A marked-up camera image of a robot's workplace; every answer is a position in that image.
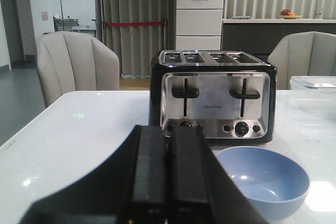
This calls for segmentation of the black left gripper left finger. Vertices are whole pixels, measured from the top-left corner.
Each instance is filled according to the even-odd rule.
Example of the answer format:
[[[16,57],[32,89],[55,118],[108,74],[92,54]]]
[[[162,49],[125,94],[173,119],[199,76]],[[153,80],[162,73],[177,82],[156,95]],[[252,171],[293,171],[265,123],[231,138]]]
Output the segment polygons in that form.
[[[137,125],[97,168],[33,203],[26,223],[164,223],[164,156],[161,130]]]

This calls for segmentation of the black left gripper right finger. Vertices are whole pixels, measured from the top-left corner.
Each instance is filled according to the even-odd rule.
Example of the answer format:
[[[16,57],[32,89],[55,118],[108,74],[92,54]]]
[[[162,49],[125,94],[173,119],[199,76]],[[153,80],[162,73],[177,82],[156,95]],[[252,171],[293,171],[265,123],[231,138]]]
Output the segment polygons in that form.
[[[266,223],[224,171],[201,131],[176,128],[169,156],[169,223]]]

